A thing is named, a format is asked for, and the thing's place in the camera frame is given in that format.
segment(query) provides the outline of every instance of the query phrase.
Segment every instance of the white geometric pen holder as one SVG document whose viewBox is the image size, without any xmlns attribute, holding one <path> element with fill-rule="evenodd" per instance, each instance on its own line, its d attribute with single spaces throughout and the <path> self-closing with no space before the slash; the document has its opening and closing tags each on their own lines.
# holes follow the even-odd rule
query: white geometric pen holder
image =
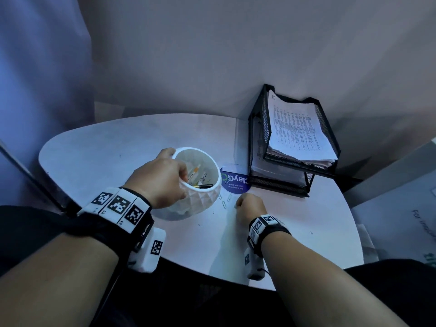
<svg viewBox="0 0 436 327">
<path fill-rule="evenodd" d="M 176 149 L 173 159 L 185 162 L 188 172 L 197 165 L 201 165 L 202 169 L 207 169 L 210 172 L 208 183 L 213 184 L 213 186 L 207 189 L 195 188 L 180 179 L 179 185 L 185 191 L 186 198 L 167 209 L 185 216 L 192 216 L 212 206 L 221 191 L 221 172 L 212 157 L 197 148 L 184 147 Z"/>
</svg>

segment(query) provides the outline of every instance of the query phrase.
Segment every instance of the white table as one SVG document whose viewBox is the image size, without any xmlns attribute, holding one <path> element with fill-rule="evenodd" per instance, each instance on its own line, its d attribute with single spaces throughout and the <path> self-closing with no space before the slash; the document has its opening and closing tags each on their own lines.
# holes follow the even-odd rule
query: white table
<svg viewBox="0 0 436 327">
<path fill-rule="evenodd" d="M 218 166 L 247 164 L 248 121 L 195 114 L 147 115 L 67 131 L 48 141 L 39 162 L 51 179 L 83 207 L 107 186 L 154 159 L 162 148 L 191 146 L 209 153 Z M 341 268 L 363 264 L 362 247 L 350 209 L 332 179 L 315 176 L 310 198 L 252 188 L 270 214 L 292 235 Z M 274 290 L 267 275 L 252 281 L 243 274 L 246 231 L 235 223 L 235 209 L 217 202 L 188 219 L 155 218 L 166 231 L 162 257 L 194 271 Z"/>
</svg>

